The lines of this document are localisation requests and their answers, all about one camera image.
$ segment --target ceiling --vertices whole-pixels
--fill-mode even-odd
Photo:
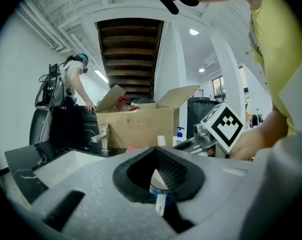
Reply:
[[[200,67],[216,57],[210,41],[214,29],[225,35],[239,63],[251,56],[247,37],[250,10],[245,1],[232,0],[210,5],[200,3],[192,8],[177,2],[177,6],[180,13],[175,16],[158,0],[23,0],[17,11],[52,49],[66,56],[86,53],[90,59],[89,68],[97,68],[104,75],[94,24],[120,17],[145,17],[179,24],[187,74],[194,79],[219,70],[215,60],[215,64],[205,73],[198,72]],[[200,33],[192,36],[190,28]]]

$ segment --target pipe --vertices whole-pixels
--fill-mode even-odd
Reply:
[[[55,43],[57,43],[58,47],[55,50],[61,50],[64,47],[63,44],[45,28],[45,26],[36,18],[34,14],[32,14],[31,10],[23,2],[20,3],[20,6],[24,12],[35,22],[35,24],[38,25]]]
[[[91,57],[91,60],[98,65],[98,61],[94,58],[94,56],[85,48],[85,46],[81,43],[81,41],[78,40],[78,38],[76,37],[76,35],[71,34],[71,37],[74,39],[74,41],[79,45],[79,47],[85,52],[86,55],[88,55],[89,57]]]
[[[49,31],[53,35],[55,35],[57,39],[60,40],[65,47],[70,49],[71,47],[69,46],[69,44],[60,36],[60,34],[57,33],[57,31],[52,27],[52,25],[47,21],[47,19],[41,14],[41,12],[33,4],[32,0],[24,0],[24,1],[31,8],[31,10],[36,15],[36,17],[38,17],[39,20],[49,29]]]
[[[44,6],[44,4],[43,4],[42,0],[39,0],[39,1],[40,1],[41,6],[43,7],[44,11],[46,12],[46,14],[48,15],[48,17],[50,17],[50,19],[51,19],[52,23],[53,23],[53,24],[55,25],[55,27],[57,28],[56,23],[54,22],[54,20],[53,20],[52,16],[51,16],[51,15],[48,13],[48,11],[46,10],[46,7]]]
[[[73,4],[73,1],[72,1],[72,0],[69,0],[69,2],[70,2],[70,4],[71,4],[71,6],[72,6],[72,8],[73,8],[73,10],[74,10],[74,12],[75,12],[75,14],[78,16],[79,13],[78,13],[77,9],[75,8],[75,5]],[[83,21],[81,20],[81,18],[80,18],[80,23],[81,23],[81,25],[82,25],[82,27],[83,27],[83,29],[84,29],[86,35],[88,36],[88,38],[90,39],[91,43],[93,44],[95,50],[97,51],[97,53],[99,53],[99,54],[101,55],[101,52],[100,52],[99,49],[97,48],[95,42],[91,39],[91,37],[90,37],[90,35],[89,35],[89,33],[88,33],[86,27],[84,26]]]
[[[59,27],[59,30],[61,31],[61,33],[67,38],[68,41],[71,42],[72,46],[75,47],[75,49],[77,50],[77,52],[80,54],[81,50],[77,47],[77,45],[72,41],[71,37],[69,34],[67,34],[61,27]]]
[[[69,23],[72,23],[75,20],[78,20],[79,17],[80,17],[79,15],[76,15],[75,17],[73,17],[73,18],[71,18],[71,19],[63,22],[62,24],[59,25],[59,29],[62,28],[62,27],[64,27],[64,26],[66,26],[66,25],[68,25]]]
[[[32,23],[29,22],[28,19],[26,19],[23,14],[16,8],[15,11],[17,14],[45,41],[50,45],[50,48],[52,49],[54,46],[33,26]]]
[[[72,51],[72,50],[71,50],[71,49],[69,49],[69,48],[66,48],[66,49],[64,49],[64,50],[60,51],[60,52],[59,52],[59,54],[68,53],[68,52],[70,52],[70,51]]]

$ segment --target hand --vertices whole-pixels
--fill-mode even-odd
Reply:
[[[244,132],[231,151],[231,159],[248,160],[265,148],[262,131],[259,128]]]
[[[92,113],[95,111],[95,107],[93,105],[93,102],[90,100],[90,99],[87,99],[85,101],[85,106],[86,106],[86,109],[87,109],[87,113]]]

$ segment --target black trash can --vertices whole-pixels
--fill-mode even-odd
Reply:
[[[193,126],[200,121],[222,101],[207,97],[193,97],[187,100],[187,129],[186,138],[194,137]]]

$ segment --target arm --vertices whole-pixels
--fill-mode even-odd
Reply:
[[[271,113],[259,127],[243,133],[231,151],[232,159],[247,160],[260,149],[272,147],[287,135],[286,117],[273,104]]]
[[[265,147],[272,147],[279,139],[287,135],[286,117],[279,112],[273,103],[271,113],[257,129],[263,135]]]
[[[74,68],[71,73],[70,82],[71,82],[71,86],[77,91],[77,93],[85,101],[87,112],[91,114],[95,110],[95,107],[93,105],[93,102],[90,100],[89,96],[85,92],[82,82],[80,81],[81,73],[82,71],[79,67]]]
[[[77,91],[83,100],[87,100],[89,96],[85,92],[82,82],[80,81],[81,73],[82,71],[79,67],[73,69],[70,77],[71,86],[75,89],[75,91]]]

